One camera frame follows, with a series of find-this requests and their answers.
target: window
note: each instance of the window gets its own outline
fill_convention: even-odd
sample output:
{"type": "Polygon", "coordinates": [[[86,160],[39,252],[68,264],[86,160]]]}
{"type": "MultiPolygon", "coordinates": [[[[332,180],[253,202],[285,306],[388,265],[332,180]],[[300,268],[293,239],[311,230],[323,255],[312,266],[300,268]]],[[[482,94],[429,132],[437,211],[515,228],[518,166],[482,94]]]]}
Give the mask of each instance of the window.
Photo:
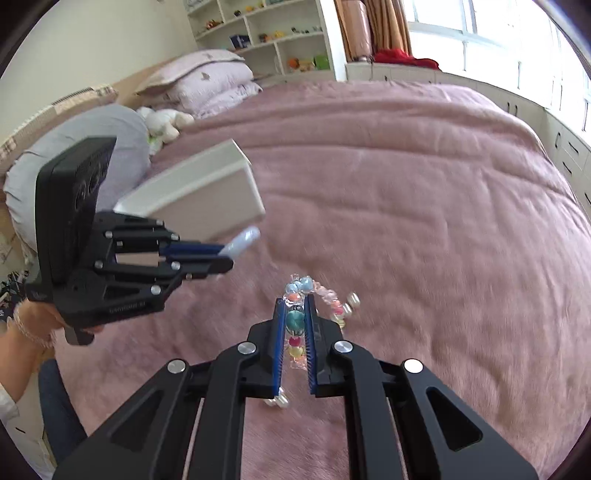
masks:
{"type": "Polygon", "coordinates": [[[519,93],[591,131],[591,85],[566,37],[533,0],[403,0],[413,55],[519,93]]]}

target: wrist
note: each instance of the wrist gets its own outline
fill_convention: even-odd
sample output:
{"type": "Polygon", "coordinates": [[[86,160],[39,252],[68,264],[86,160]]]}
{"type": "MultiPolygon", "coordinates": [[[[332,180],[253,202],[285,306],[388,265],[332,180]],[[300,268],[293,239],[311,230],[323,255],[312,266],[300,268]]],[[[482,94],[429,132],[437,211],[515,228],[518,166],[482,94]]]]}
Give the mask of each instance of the wrist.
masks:
{"type": "Polygon", "coordinates": [[[22,302],[17,308],[21,323],[28,332],[42,340],[51,340],[52,323],[47,321],[46,315],[43,315],[44,312],[40,312],[37,306],[28,300],[22,302]]]}

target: drawer handle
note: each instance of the drawer handle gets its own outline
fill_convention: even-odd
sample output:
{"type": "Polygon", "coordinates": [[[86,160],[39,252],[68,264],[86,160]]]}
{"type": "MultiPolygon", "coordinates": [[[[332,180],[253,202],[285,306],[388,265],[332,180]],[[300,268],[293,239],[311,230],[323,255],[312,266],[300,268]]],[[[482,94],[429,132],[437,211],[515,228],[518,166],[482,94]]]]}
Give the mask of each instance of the drawer handle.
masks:
{"type": "Polygon", "coordinates": [[[576,148],[573,147],[573,144],[571,142],[569,142],[570,148],[572,148],[575,152],[577,152],[577,155],[579,155],[579,150],[577,150],[576,148]]]}

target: bookshelf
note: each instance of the bookshelf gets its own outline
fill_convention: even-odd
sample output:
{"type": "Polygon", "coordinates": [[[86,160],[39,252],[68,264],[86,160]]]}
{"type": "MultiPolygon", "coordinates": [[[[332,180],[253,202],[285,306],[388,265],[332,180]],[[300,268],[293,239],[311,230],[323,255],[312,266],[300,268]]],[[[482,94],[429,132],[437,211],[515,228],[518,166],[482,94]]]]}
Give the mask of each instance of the bookshelf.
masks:
{"type": "Polygon", "coordinates": [[[333,0],[186,2],[197,47],[235,51],[263,86],[346,80],[345,48],[333,0]],[[218,25],[207,29],[211,21],[218,25]],[[238,44],[236,35],[245,43],[238,44]]]}

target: pink blanket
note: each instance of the pink blanket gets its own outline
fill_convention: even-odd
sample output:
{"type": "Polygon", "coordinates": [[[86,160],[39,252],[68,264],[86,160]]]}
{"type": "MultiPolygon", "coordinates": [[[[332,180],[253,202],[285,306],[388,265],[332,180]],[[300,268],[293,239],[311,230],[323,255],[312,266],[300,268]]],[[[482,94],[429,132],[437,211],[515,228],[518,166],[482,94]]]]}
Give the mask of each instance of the pink blanket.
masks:
{"type": "MultiPolygon", "coordinates": [[[[310,274],[359,294],[346,338],[423,360],[548,478],[591,416],[591,229],[529,127],[461,87],[284,85],[196,122],[153,173],[228,138],[252,161],[262,240],[163,313],[58,344],[85,429],[167,360],[244,340],[310,274]]],[[[348,477],[341,403],[312,399],[304,371],[284,387],[287,410],[248,402],[242,477],[348,477]]]]}

